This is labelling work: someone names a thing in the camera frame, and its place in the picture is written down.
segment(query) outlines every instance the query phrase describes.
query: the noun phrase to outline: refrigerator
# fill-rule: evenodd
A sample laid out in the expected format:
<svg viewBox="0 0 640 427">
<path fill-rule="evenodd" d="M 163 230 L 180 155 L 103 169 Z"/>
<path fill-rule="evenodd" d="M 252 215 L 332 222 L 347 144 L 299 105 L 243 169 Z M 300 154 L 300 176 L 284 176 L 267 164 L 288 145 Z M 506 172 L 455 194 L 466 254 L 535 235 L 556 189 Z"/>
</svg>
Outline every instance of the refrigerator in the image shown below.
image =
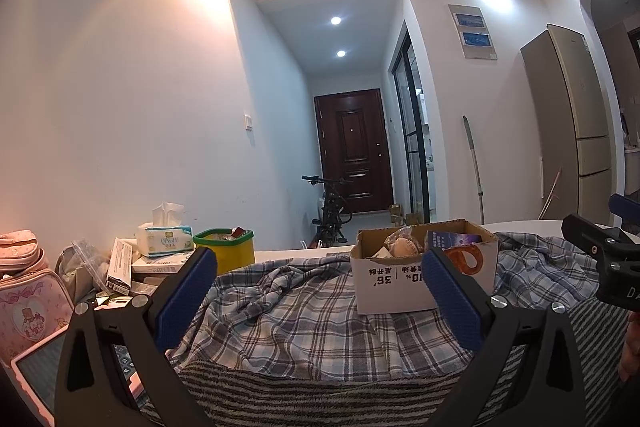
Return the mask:
<svg viewBox="0 0 640 427">
<path fill-rule="evenodd" d="M 544 219 L 576 212 L 608 225 L 611 146 L 604 97 L 583 35 L 560 26 L 521 49 L 536 108 L 542 150 L 540 197 L 561 176 Z"/>
</svg>

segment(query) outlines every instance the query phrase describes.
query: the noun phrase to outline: wooden door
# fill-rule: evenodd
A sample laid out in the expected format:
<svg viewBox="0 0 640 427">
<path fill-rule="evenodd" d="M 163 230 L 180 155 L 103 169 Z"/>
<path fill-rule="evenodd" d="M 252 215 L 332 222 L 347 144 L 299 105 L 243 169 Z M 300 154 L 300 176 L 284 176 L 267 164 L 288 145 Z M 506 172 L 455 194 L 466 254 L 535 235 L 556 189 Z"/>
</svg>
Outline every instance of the wooden door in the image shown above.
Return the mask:
<svg viewBox="0 0 640 427">
<path fill-rule="evenodd" d="M 393 203 L 389 149 L 379 89 L 316 96 L 325 178 L 344 178 L 347 212 L 386 210 Z"/>
</svg>

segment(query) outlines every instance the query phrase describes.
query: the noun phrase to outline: pink tablet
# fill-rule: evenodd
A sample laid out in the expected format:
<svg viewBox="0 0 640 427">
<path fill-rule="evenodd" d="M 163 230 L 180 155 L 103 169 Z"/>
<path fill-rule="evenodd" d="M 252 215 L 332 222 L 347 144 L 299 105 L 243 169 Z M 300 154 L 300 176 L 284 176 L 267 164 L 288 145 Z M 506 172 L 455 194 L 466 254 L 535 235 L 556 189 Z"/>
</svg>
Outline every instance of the pink tablet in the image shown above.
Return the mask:
<svg viewBox="0 0 640 427">
<path fill-rule="evenodd" d="M 11 361 L 11 369 L 24 394 L 37 407 L 40 415 L 53 427 L 53 406 L 56 378 L 66 326 L 27 349 Z M 114 346 L 118 361 L 134 398 L 142 392 L 129 352 L 124 346 Z"/>
</svg>

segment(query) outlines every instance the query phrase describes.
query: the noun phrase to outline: yellow bucket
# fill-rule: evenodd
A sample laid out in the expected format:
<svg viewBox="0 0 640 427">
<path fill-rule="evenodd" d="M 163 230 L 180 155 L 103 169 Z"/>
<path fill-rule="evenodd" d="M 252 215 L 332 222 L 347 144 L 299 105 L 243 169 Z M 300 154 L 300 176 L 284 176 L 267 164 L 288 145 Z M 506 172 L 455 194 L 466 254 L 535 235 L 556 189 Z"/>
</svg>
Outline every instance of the yellow bucket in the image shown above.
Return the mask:
<svg viewBox="0 0 640 427">
<path fill-rule="evenodd" d="M 218 275 L 255 263 L 254 232 L 246 230 L 237 239 L 216 239 L 220 234 L 231 234 L 231 229 L 210 229 L 193 236 L 198 247 L 213 250 L 218 260 Z"/>
</svg>

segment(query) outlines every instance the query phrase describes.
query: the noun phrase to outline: metal screw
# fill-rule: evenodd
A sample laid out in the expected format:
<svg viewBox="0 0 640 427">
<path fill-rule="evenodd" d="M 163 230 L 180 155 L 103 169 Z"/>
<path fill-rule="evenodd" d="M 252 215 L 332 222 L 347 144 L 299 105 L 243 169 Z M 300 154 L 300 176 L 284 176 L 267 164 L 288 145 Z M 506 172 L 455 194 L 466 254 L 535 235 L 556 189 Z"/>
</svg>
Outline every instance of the metal screw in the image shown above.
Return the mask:
<svg viewBox="0 0 640 427">
<path fill-rule="evenodd" d="M 552 302 L 551 311 L 557 314 L 563 314 L 566 311 L 566 308 L 564 307 L 564 304 L 562 304 L 562 302 Z"/>
<path fill-rule="evenodd" d="M 494 308 L 506 308 L 509 303 L 502 295 L 494 295 L 491 297 L 491 306 Z"/>
<path fill-rule="evenodd" d="M 82 315 L 83 313 L 86 313 L 87 311 L 89 311 L 89 304 L 87 304 L 86 302 L 81 302 L 76 305 L 76 308 L 74 311 L 78 315 Z"/>
<path fill-rule="evenodd" d="M 142 308 L 149 302 L 149 297 L 146 295 L 136 295 L 131 299 L 131 304 L 134 308 Z"/>
</svg>

